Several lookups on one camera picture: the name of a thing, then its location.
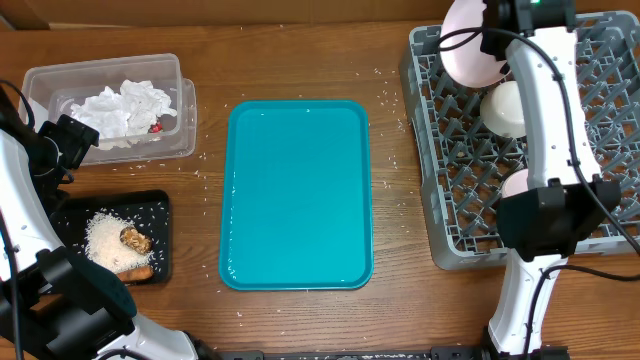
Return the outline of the brown granola bar piece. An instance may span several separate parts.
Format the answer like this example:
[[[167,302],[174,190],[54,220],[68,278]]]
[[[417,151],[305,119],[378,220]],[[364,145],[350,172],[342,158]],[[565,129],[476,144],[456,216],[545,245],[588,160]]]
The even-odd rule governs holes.
[[[151,239],[133,226],[121,230],[120,241],[138,254],[145,255],[151,252]]]

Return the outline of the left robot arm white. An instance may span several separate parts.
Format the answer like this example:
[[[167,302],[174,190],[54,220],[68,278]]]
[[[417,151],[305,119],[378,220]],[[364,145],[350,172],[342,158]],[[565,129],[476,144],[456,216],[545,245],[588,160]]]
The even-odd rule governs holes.
[[[138,313],[124,283],[68,250],[49,215],[96,130],[62,115],[35,125],[1,97],[1,335],[17,358],[213,359],[201,340]]]

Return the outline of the white tissue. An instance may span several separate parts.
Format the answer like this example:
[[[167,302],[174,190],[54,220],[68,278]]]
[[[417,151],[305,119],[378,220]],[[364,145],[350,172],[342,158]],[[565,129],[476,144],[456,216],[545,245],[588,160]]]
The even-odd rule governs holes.
[[[83,104],[72,104],[71,117],[100,133],[98,149],[128,148],[138,136],[150,134],[153,124],[163,116],[176,117],[171,97],[149,80],[124,80],[119,93],[109,86]]]

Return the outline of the pale green bowl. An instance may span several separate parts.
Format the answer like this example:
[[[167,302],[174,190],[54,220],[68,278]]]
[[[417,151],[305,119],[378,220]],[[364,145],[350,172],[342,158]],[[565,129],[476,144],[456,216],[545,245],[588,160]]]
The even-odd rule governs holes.
[[[498,136],[524,137],[526,127],[517,82],[501,83],[487,93],[480,104],[480,118]]]

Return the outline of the small pink bowl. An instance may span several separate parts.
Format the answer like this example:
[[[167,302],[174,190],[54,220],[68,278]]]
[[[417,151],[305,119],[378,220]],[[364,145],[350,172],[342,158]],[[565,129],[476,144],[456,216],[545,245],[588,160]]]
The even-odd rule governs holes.
[[[528,188],[528,170],[526,168],[511,174],[501,186],[501,196],[508,198],[521,193],[525,193]]]

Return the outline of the orange carrot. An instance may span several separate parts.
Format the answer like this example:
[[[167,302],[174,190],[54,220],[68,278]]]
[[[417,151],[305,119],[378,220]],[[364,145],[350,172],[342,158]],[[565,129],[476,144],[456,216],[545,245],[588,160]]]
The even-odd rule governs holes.
[[[125,284],[145,282],[150,280],[153,276],[154,270],[149,265],[126,270],[117,274],[118,279]]]

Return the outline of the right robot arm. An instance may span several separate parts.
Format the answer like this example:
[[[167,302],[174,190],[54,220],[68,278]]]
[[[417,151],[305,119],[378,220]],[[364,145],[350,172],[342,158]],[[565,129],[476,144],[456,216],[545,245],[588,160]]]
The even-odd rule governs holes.
[[[486,329],[493,357],[542,359],[541,325],[559,272],[610,215],[620,186],[604,180],[585,128],[571,1],[489,1],[481,50],[518,85],[528,144],[528,189],[499,202],[507,266]]]

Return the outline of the large white pink-rimmed plate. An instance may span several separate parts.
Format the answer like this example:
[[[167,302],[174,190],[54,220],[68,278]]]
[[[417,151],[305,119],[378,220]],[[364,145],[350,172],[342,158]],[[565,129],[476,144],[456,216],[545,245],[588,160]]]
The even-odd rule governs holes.
[[[476,27],[500,28],[499,5],[503,1],[455,0],[449,8],[441,28],[441,35]],[[473,32],[459,34],[444,40],[440,51],[442,65],[456,83],[470,88],[482,88],[499,82],[510,73],[505,60],[497,60],[493,54],[481,50],[485,35],[479,33],[466,44],[454,48],[474,35]]]

